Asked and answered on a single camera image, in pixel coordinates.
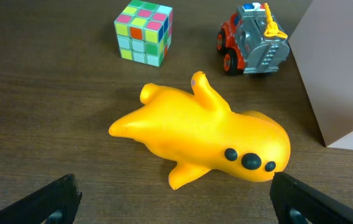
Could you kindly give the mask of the red grey toy truck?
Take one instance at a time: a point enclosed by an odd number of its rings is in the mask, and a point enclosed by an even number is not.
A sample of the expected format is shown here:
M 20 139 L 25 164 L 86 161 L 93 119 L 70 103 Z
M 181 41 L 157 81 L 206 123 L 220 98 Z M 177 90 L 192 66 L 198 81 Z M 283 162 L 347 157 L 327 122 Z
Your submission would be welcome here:
M 268 3 L 237 7 L 221 24 L 216 43 L 226 75 L 274 73 L 290 53 L 288 35 L 271 13 Z

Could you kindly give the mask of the colourful puzzle cube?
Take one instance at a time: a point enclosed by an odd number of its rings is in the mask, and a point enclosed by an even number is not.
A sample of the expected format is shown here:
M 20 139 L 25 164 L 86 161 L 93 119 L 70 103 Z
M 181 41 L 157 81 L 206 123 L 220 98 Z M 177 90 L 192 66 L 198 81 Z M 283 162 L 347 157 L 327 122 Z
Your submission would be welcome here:
M 161 66 L 172 42 L 173 8 L 132 0 L 114 20 L 121 57 Z

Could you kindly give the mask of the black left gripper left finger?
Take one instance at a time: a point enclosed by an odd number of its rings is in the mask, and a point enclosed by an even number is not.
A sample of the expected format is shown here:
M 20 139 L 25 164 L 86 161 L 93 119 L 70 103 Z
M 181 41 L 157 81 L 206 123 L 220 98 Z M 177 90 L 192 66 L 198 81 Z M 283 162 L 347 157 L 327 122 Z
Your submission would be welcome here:
M 73 224 L 82 193 L 67 174 L 0 210 L 0 224 Z

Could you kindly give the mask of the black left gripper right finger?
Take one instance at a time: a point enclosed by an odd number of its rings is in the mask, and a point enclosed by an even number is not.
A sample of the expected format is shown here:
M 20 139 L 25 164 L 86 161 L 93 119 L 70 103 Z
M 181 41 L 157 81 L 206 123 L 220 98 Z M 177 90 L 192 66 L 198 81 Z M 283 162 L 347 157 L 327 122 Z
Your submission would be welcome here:
M 353 209 L 285 172 L 275 173 L 270 199 L 279 224 L 353 224 Z

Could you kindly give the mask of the pink cardboard box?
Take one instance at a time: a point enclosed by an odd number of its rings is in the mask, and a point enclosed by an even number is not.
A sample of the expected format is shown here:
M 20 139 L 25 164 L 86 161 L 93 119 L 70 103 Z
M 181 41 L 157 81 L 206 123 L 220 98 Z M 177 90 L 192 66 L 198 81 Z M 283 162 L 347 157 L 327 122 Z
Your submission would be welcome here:
M 313 1 L 289 43 L 326 147 L 353 150 L 353 0 Z

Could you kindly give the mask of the yellow squishy airplane toy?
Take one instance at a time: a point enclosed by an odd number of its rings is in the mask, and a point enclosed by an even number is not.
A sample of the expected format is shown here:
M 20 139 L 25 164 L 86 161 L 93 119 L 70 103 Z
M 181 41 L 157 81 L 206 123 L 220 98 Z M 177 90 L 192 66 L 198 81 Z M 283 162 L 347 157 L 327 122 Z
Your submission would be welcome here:
M 173 190 L 220 170 L 251 182 L 273 179 L 288 164 L 287 132 L 258 111 L 235 113 L 202 71 L 191 78 L 193 93 L 148 83 L 143 107 L 109 127 L 114 137 L 144 144 L 158 157 L 176 162 L 168 175 Z

